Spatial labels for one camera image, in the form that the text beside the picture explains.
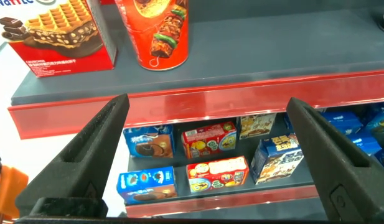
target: red cylindrical container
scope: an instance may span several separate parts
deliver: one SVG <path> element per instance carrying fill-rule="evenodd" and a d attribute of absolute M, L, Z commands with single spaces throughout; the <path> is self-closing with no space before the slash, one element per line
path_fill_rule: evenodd
<path fill-rule="evenodd" d="M 188 54 L 189 0 L 116 0 L 139 64 L 175 68 Z"/>

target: shelf panel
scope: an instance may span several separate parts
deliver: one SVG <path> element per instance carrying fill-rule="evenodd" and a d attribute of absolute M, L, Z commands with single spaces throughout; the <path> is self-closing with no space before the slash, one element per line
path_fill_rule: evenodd
<path fill-rule="evenodd" d="M 151 217 L 318 197 L 314 185 L 126 207 L 128 217 Z"/>
<path fill-rule="evenodd" d="M 265 11 L 268 1 L 215 0 L 210 4 L 218 11 L 240 11 L 209 14 L 199 10 L 205 2 L 196 0 L 190 10 L 189 59 L 167 72 L 137 64 L 117 9 L 104 6 L 119 46 L 116 68 L 40 79 L 28 74 L 9 108 L 20 137 L 76 133 L 122 93 L 131 101 L 126 127 L 279 112 L 292 96 L 315 107 L 384 101 L 384 32 L 374 19 L 384 7 L 296 0 L 304 7 L 279 15 Z"/>
<path fill-rule="evenodd" d="M 244 185 L 223 187 L 199 193 L 191 193 L 186 174 L 186 165 L 198 162 L 245 156 L 247 163 L 253 159 L 260 139 L 272 138 L 289 133 L 283 121 L 283 114 L 278 114 L 269 135 L 244 139 L 237 142 L 236 149 L 200 158 L 187 159 L 180 140 L 180 134 L 208 124 L 217 124 L 224 120 L 200 121 L 175 125 L 176 153 L 174 158 L 150 159 L 130 157 L 128 170 L 152 169 L 174 166 L 178 196 L 164 200 L 127 206 L 129 217 L 150 217 L 168 213 L 196 212 L 202 210 L 257 205 L 268 202 L 282 202 L 317 197 L 316 188 L 305 160 L 303 160 L 290 177 L 255 185 L 248 174 Z"/>
<path fill-rule="evenodd" d="M 283 112 L 292 96 L 316 108 L 384 101 L 384 72 L 298 81 L 211 86 L 172 95 L 131 94 L 125 127 Z M 36 103 L 8 110 L 21 139 L 40 138 L 79 132 L 110 99 L 112 96 Z"/>
<path fill-rule="evenodd" d="M 163 218 L 218 219 L 221 220 L 322 220 L 326 221 L 319 198 L 292 200 L 282 203 L 264 203 L 235 208 L 165 215 Z"/>

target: red and white snack box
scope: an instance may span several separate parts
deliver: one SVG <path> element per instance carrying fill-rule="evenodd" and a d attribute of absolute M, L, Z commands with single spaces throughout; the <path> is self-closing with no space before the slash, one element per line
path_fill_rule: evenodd
<path fill-rule="evenodd" d="M 99 0 L 0 0 L 0 39 L 37 77 L 114 68 Z"/>
<path fill-rule="evenodd" d="M 244 156 L 201 162 L 186 166 L 190 191 L 220 189 L 243 185 L 248 176 L 248 165 Z"/>
<path fill-rule="evenodd" d="M 208 125 L 182 133 L 188 159 L 236 148 L 236 128 L 231 122 Z"/>

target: chocolate waffle image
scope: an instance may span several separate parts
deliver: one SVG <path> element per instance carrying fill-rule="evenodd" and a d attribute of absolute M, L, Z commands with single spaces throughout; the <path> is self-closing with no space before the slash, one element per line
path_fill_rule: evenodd
<path fill-rule="evenodd" d="M 27 20 L 25 26 L 31 35 L 26 45 L 53 49 L 64 56 L 85 57 L 103 46 L 85 0 L 59 4 Z"/>
<path fill-rule="evenodd" d="M 30 37 L 27 29 L 23 26 L 23 22 L 19 19 L 3 17 L 0 18 L 0 24 L 4 25 L 4 32 L 1 34 L 8 40 L 24 40 Z"/>

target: white floor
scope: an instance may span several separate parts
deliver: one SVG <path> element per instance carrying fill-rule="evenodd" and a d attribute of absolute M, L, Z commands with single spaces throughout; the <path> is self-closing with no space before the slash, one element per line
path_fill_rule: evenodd
<path fill-rule="evenodd" d="M 28 72 L 27 65 L 10 46 L 5 45 L 0 51 L 0 156 L 2 164 L 21 170 L 31 181 L 74 137 L 74 134 L 19 139 L 7 107 L 11 105 L 12 94 Z M 108 217 L 117 217 L 121 212 L 125 212 L 124 201 L 116 191 L 116 182 L 118 174 L 127 171 L 128 156 L 128 148 L 122 136 L 103 196 L 109 207 Z"/>

